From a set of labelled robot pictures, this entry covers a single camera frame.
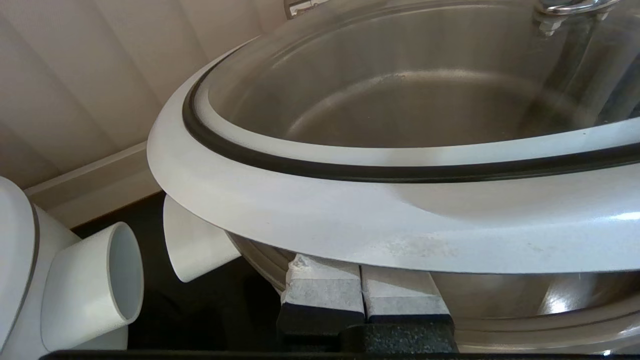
glass lid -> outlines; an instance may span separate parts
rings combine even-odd
[[[449,182],[640,161],[640,2],[330,0],[212,66],[212,151],[302,176]]]

black rubber gasket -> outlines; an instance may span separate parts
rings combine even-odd
[[[640,162],[640,143],[547,158],[432,167],[339,165],[283,158],[231,142],[209,129],[198,118],[194,106],[195,94],[215,67],[209,69],[189,90],[182,106],[184,125],[194,139],[216,154],[264,170],[363,183],[467,183],[571,174]]]

metal handle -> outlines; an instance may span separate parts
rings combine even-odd
[[[544,2],[538,3],[538,10],[549,15],[573,15],[607,8],[620,0],[583,0],[567,5],[550,6]]]

baseboard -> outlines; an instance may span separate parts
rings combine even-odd
[[[29,199],[71,228],[161,191],[147,163],[147,143],[25,190]]]

white wall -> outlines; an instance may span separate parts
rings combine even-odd
[[[0,176],[27,188],[146,140],[208,61],[282,0],[1,0]]]

